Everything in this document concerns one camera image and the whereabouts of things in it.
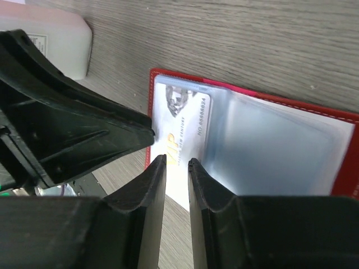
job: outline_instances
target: black plastic part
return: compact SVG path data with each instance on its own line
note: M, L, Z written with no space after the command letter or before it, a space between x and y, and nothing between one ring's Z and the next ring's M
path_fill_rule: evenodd
M0 268L157 269L165 156L100 200L0 197Z
M65 77L22 30L0 32L0 59L1 164L17 188L75 180L154 142L149 117Z
M78 196L92 196L104 198L107 196L105 190L102 188L96 177L89 173L82 178L69 182L71 188Z
M359 202L341 197L238 197L188 165L195 269L359 265Z

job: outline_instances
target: white device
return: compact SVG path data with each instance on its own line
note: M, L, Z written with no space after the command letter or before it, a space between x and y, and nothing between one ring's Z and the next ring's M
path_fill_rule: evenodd
M85 78L92 32L77 14L0 0L0 31L22 29L65 76Z

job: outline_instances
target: sticker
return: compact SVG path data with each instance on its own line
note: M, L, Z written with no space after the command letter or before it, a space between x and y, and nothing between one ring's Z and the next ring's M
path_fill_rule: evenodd
M31 42L37 47L37 49L46 57L47 54L47 36L46 35L33 35L27 34Z

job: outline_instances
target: red card holder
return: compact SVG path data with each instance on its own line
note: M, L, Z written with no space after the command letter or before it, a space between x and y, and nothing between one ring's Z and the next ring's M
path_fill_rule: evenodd
M243 89L235 85L227 84L224 82L209 80L207 78L192 76L192 75L170 71L166 69L154 68L150 71L149 106L148 106L148 116L150 117L152 117L154 80L157 75L173 76L185 80L191 80L195 82L221 86L228 88L232 91L239 92L241 94L252 96L254 98L323 115L325 117L339 119L344 122L354 124L353 135L349 143L345 157L343 159L342 166L340 167L340 170L337 174L337 178L333 184L331 195L349 196L359 200L359 115L358 114L344 112L332 108L326 108L319 105L308 104L308 103L286 99L274 95L263 94L260 92ZM146 167L149 164L150 164L150 147L147 148L147 152L146 152Z

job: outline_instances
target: wood grain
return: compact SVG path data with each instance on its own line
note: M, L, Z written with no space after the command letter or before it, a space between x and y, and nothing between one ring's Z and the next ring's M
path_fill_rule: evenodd
M94 33L82 83L146 113L149 70L163 67L359 112L354 0L27 0L82 15ZM144 152L95 172L110 193ZM166 201L160 268L191 268L189 216Z

